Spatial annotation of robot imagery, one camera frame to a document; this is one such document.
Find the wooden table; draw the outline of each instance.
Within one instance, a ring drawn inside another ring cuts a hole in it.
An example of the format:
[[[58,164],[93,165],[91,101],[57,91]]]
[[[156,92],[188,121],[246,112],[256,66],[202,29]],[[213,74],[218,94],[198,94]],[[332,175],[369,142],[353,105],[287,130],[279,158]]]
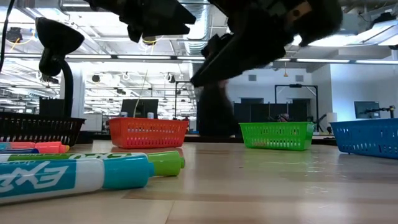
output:
[[[72,152],[109,152],[110,141]],[[2,224],[398,223],[398,161],[340,154],[185,144],[178,177],[154,177],[144,189],[0,207]]]

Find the plastic basket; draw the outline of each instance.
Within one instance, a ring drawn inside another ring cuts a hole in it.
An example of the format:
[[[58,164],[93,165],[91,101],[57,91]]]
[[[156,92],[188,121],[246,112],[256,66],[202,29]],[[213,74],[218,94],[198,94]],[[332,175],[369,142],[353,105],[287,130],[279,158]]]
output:
[[[341,152],[398,159],[398,119],[331,123]]]
[[[73,146],[85,119],[0,112],[0,141],[61,141]]]
[[[109,120],[112,143],[124,149],[182,146],[188,121],[145,118]]]
[[[304,151],[311,146],[313,123],[241,123],[248,148]]]

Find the red marker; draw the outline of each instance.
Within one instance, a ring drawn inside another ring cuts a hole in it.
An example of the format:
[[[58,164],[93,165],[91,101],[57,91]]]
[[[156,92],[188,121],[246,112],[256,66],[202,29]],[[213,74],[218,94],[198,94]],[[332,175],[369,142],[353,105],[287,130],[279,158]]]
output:
[[[40,153],[66,153],[69,146],[61,142],[10,142],[12,149],[37,149]]]

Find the blue marker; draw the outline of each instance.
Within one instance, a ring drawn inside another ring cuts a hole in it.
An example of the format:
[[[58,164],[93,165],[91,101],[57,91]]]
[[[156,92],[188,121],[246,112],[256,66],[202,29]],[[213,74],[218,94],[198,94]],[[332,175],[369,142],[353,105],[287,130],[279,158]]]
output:
[[[104,189],[145,187],[155,174],[146,156],[0,162],[0,204]]]
[[[0,154],[36,154],[39,153],[38,149],[13,149],[13,150],[3,150]]]
[[[0,142],[0,151],[11,150],[12,146],[9,142]]]

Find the green basket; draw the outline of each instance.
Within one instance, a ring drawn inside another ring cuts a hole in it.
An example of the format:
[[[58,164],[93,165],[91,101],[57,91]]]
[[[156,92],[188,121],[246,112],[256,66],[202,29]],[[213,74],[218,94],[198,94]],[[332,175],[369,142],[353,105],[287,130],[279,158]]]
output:
[[[313,123],[241,123],[244,144],[254,149],[304,151],[311,146]]]

